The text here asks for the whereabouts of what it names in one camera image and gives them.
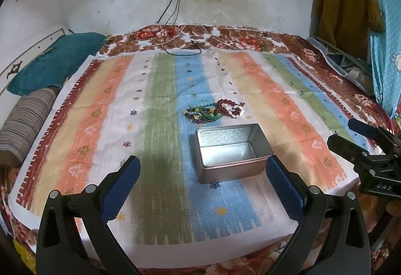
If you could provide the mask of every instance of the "green stripe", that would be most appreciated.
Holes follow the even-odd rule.
[[[149,82],[144,100],[148,114],[144,148],[137,154],[142,166],[138,183],[141,201],[136,201],[135,192],[132,196],[134,212],[140,214],[143,224],[135,225],[138,235],[134,242],[155,244],[156,239],[157,244],[164,244],[167,237],[169,244],[189,243],[192,237],[176,117],[173,56],[155,57]]]
[[[348,139],[349,141],[354,141],[341,123],[337,120],[337,118],[333,115],[333,113],[330,112],[330,110],[324,106],[324,104],[315,95],[315,92],[311,91],[302,83],[302,81],[295,77],[292,72],[285,67],[280,59],[272,54],[262,54],[262,57],[265,59],[266,63],[270,64],[274,70],[280,74],[280,76],[289,86],[296,90],[298,94],[300,94],[301,91],[303,92],[302,99],[308,103],[308,105],[315,111],[317,115],[320,116],[328,129],[330,129],[332,132],[337,131],[338,135]]]

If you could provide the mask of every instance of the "hanging clothes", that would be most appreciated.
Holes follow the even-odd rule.
[[[393,118],[401,100],[401,0],[378,3],[384,32],[369,34],[374,95]]]
[[[318,36],[347,54],[367,61],[368,31],[383,31],[377,0],[315,0]]]

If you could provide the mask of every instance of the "beaded bracelet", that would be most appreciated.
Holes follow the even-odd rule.
[[[233,119],[239,119],[244,114],[244,109],[242,108],[245,103],[235,103],[228,99],[220,99],[217,101],[216,109],[225,116],[229,116]]]
[[[213,107],[199,106],[195,108],[189,108],[184,111],[184,115],[192,123],[209,123],[220,119],[223,115]]]

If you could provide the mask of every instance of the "metal screw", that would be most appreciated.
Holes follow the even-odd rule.
[[[96,190],[96,186],[95,186],[94,184],[90,184],[90,185],[88,185],[88,186],[85,188],[85,191],[86,191],[87,193],[95,192],[95,190]]]
[[[314,195],[317,195],[320,192],[320,189],[315,185],[309,187],[309,191],[312,192]]]
[[[349,199],[355,199],[355,198],[356,198],[355,193],[353,193],[353,192],[351,192],[351,191],[348,191],[348,192],[347,192],[347,196],[348,196]]]
[[[58,195],[59,195],[59,192],[58,192],[57,190],[53,190],[53,191],[50,193],[49,197],[50,197],[51,199],[54,199],[54,198],[57,197]]]

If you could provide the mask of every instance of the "striped pillow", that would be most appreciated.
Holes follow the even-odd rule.
[[[23,96],[0,130],[0,165],[21,167],[56,99],[45,88]]]

